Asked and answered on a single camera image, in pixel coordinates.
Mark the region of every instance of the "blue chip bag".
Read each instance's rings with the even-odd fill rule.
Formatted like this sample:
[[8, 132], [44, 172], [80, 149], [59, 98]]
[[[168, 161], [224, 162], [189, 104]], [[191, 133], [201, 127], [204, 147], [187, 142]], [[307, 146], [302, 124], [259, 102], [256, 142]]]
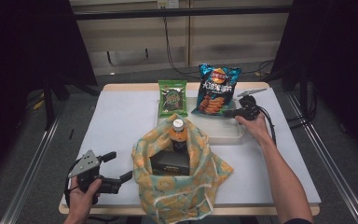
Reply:
[[241, 68], [214, 68], [207, 63], [199, 65], [202, 79], [194, 114], [223, 115], [230, 109], [232, 96]]

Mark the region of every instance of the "sleeve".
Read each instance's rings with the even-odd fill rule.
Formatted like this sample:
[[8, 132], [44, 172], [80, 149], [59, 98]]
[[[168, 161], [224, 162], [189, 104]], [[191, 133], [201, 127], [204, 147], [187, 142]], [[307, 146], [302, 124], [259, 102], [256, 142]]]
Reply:
[[312, 223], [306, 219], [293, 218], [293, 219], [286, 221], [284, 224], [312, 224]]

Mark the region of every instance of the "chip bag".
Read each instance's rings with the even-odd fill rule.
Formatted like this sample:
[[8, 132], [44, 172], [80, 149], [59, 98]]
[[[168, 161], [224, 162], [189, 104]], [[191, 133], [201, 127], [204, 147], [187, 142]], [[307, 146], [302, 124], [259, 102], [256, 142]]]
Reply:
[[[190, 173], [153, 175], [150, 157], [170, 146], [168, 130], [176, 119], [186, 124]], [[211, 151], [208, 140], [188, 119], [174, 114], [133, 146], [133, 176], [141, 206], [158, 224], [202, 219], [212, 213], [217, 189], [233, 168]]]
[[241, 68], [214, 68], [207, 63], [200, 64], [201, 83], [195, 114], [223, 115], [230, 109], [232, 96]]
[[173, 114], [187, 116], [186, 80], [159, 80], [159, 116], [169, 117]]

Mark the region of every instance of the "white tray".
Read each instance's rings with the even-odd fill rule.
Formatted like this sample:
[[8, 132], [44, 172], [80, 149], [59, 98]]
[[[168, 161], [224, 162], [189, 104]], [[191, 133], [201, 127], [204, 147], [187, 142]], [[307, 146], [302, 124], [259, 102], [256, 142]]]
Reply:
[[[231, 109], [237, 108], [237, 100], [233, 99]], [[235, 119], [224, 118], [223, 116], [211, 116], [205, 114], [192, 114], [191, 111], [196, 108], [197, 97], [186, 97], [186, 117], [194, 125], [209, 136], [210, 145], [238, 145], [242, 142], [243, 128]], [[157, 124], [160, 124], [166, 118], [160, 118], [157, 113]]]

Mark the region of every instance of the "white table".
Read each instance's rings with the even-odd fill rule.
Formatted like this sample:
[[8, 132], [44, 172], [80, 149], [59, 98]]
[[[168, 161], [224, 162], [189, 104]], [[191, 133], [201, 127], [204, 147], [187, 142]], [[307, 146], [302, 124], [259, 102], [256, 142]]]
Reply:
[[[195, 97], [199, 83], [187, 83], [186, 96]], [[275, 125], [278, 149], [301, 181], [313, 215], [319, 214], [321, 199], [310, 178], [281, 107], [267, 83], [238, 83], [234, 98], [244, 90], [268, 88], [254, 94], [258, 105], [269, 112]], [[156, 126], [159, 91], [157, 83], [109, 84], [101, 92], [78, 158], [92, 149], [96, 156], [111, 151], [117, 158], [101, 165], [101, 175], [118, 178], [132, 170], [132, 146]], [[234, 173], [219, 187], [213, 215], [276, 215], [269, 189], [264, 158], [250, 134], [245, 130], [238, 145], [211, 146], [212, 151], [234, 168]], [[62, 199], [60, 212], [68, 213]], [[118, 194], [102, 194], [91, 209], [92, 214], [143, 216], [138, 185], [132, 179], [121, 186]]]

